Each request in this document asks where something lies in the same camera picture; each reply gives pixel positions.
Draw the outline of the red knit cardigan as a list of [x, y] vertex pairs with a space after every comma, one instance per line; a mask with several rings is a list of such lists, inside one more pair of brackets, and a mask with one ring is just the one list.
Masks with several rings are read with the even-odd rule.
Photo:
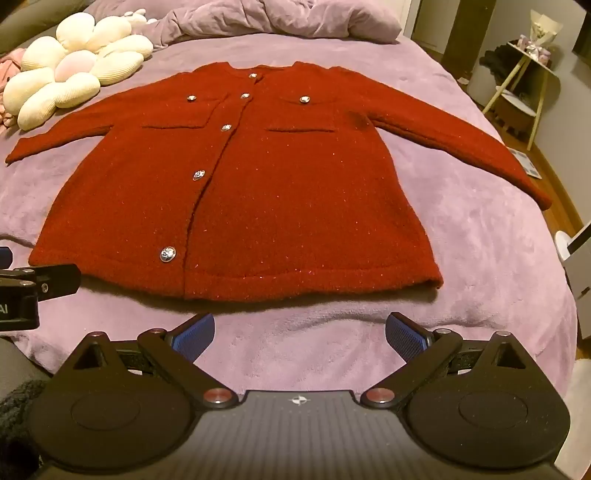
[[549, 197], [501, 142], [342, 67], [212, 63], [130, 89], [18, 141], [15, 163], [96, 146], [30, 255], [150, 294], [259, 302], [367, 294], [442, 274], [381, 131]]

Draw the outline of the white box at bedside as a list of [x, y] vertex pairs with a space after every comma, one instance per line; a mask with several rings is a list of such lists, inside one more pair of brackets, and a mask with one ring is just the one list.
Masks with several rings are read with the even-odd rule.
[[558, 231], [554, 241], [576, 301], [581, 337], [588, 339], [591, 322], [590, 224], [573, 237], [564, 231]]

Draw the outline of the booklet on floor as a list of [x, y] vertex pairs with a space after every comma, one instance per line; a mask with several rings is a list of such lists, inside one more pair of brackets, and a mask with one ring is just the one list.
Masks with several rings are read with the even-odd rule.
[[522, 168], [528, 176], [535, 178], [537, 180], [542, 179], [542, 176], [539, 173], [538, 169], [526, 153], [516, 150], [514, 148], [510, 148], [509, 151], [514, 155], [514, 157], [520, 163], [520, 165], [522, 166]]

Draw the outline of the cream flower shaped pillow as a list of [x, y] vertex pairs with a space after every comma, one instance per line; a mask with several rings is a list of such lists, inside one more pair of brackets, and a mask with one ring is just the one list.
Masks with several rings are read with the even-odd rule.
[[126, 80], [153, 51], [121, 16], [97, 21], [79, 12], [62, 20], [53, 36], [1, 58], [1, 130], [29, 131], [55, 111], [94, 98], [103, 86]]

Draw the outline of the yellow legged side table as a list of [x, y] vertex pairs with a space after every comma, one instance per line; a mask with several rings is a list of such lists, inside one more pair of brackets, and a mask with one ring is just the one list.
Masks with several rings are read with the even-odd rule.
[[549, 80], [555, 76], [551, 69], [551, 51], [527, 38], [507, 42], [494, 50], [487, 50], [480, 58], [481, 66], [493, 75], [497, 85], [484, 113], [495, 109], [502, 99], [528, 116], [525, 128], [529, 131], [527, 150], [534, 145], [541, 123]]

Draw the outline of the small white plush toy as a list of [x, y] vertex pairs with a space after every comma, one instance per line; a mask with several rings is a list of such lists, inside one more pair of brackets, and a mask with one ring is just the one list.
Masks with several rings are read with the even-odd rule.
[[139, 8], [135, 11], [126, 11], [122, 17], [129, 22], [132, 27], [149, 25], [156, 22], [155, 18], [148, 18], [146, 10]]

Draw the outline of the black cloth on table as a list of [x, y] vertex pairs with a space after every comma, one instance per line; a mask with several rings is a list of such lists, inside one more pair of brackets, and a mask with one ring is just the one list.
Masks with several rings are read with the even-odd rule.
[[[524, 55], [519, 53], [517, 49], [503, 44], [494, 50], [487, 50], [479, 59], [479, 64], [488, 68], [494, 76], [496, 84], [501, 85], [522, 59], [524, 59]], [[515, 91], [521, 93], [532, 88], [534, 80], [533, 65], [530, 65], [517, 84]]]

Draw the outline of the purple crumpled duvet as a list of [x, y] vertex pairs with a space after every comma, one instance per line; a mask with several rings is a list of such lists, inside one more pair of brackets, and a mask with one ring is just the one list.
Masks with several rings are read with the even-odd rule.
[[138, 9], [155, 21], [132, 31], [157, 47], [256, 33], [391, 44], [403, 31], [382, 1], [95, 1], [86, 12], [101, 20]]

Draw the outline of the wrapped flower bouquet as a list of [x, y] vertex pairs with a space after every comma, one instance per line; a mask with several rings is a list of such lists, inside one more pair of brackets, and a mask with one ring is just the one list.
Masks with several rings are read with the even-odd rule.
[[549, 45], [563, 29], [563, 24], [535, 10], [530, 11], [530, 33], [521, 35], [517, 48], [538, 63], [547, 66], [551, 59]]

